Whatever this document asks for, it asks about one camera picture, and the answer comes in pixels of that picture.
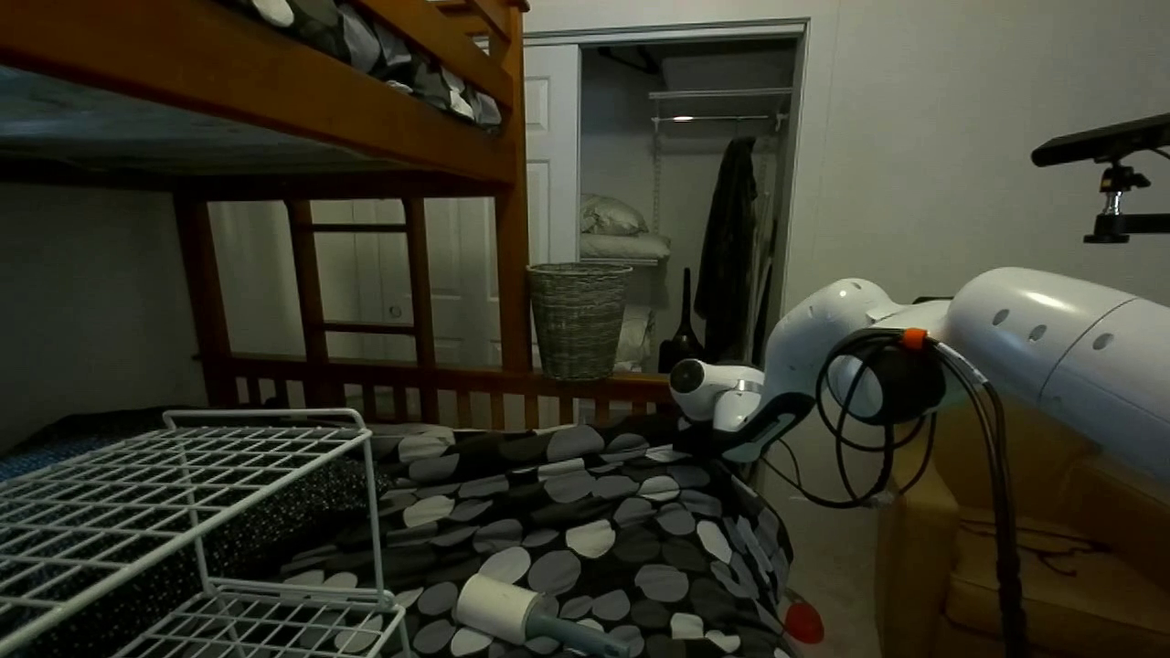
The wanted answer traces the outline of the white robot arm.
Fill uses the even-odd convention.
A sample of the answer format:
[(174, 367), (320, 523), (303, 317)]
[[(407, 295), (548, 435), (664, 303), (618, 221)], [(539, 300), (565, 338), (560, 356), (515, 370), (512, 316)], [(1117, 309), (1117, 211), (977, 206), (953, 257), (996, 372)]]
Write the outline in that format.
[(716, 428), (713, 452), (751, 466), (774, 421), (813, 412), (822, 385), (849, 390), (861, 340), (911, 331), (1116, 466), (1170, 482), (1170, 309), (1050, 270), (996, 268), (920, 303), (841, 277), (774, 322), (760, 370), (681, 359), (669, 394)]

